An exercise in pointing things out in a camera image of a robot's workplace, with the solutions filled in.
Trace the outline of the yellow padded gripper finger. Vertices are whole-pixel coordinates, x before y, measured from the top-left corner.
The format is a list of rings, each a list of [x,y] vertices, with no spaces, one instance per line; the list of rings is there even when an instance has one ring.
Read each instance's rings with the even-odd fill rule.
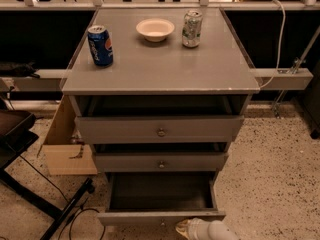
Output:
[[[176,224],[175,229],[176,231],[185,237],[187,240],[190,240],[189,235],[188,235],[188,229],[189,229],[189,219],[185,219],[183,221],[180,221]]]

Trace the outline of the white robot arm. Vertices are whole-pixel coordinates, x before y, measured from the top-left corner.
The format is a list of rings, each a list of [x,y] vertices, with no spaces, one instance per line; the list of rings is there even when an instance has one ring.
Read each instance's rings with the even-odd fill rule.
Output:
[[[176,231],[188,240],[240,240],[222,221],[186,219],[176,224]]]

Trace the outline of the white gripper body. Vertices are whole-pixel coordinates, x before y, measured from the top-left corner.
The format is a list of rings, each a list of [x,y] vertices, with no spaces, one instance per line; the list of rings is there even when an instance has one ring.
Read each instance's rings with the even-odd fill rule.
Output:
[[[212,223],[199,218],[188,222],[188,237],[190,240],[213,240],[211,232]]]

